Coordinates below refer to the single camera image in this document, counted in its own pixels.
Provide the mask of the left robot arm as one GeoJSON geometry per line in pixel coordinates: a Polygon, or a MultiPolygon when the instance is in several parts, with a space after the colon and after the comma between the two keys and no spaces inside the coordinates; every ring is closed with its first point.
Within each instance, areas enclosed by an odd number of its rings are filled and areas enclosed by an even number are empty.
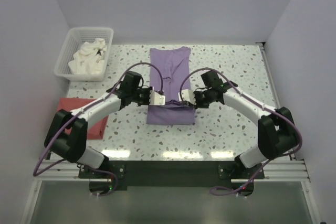
{"type": "Polygon", "coordinates": [[[44,141],[45,148],[68,162],[86,165],[97,178],[111,171],[109,158],[87,146],[88,131],[96,123],[131,103],[149,105],[152,87],[142,87],[140,74],[129,71],[121,83],[106,90],[101,97],[71,111],[55,114],[44,141]]]}

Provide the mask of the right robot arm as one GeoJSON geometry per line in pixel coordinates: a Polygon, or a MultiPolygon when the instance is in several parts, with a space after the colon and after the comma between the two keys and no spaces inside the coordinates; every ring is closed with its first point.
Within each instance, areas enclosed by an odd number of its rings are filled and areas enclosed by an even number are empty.
{"type": "Polygon", "coordinates": [[[247,117],[257,126],[257,144],[235,157],[234,173],[246,178],[253,167],[293,153],[302,147],[302,135],[295,126],[288,108],[275,108],[246,94],[238,85],[215,69],[206,70],[201,78],[203,91],[194,91],[195,109],[207,109],[214,102],[229,106],[247,117]]]}

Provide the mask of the purple t shirt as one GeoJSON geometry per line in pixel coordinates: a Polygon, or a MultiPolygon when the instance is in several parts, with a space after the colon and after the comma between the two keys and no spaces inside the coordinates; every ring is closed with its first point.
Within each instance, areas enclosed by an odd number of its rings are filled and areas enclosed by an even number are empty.
{"type": "Polygon", "coordinates": [[[172,50],[150,49],[150,63],[155,65],[163,77],[165,105],[149,106],[146,123],[151,125],[192,125],[195,110],[179,101],[180,85],[189,75],[191,49],[181,47],[172,50]]]}

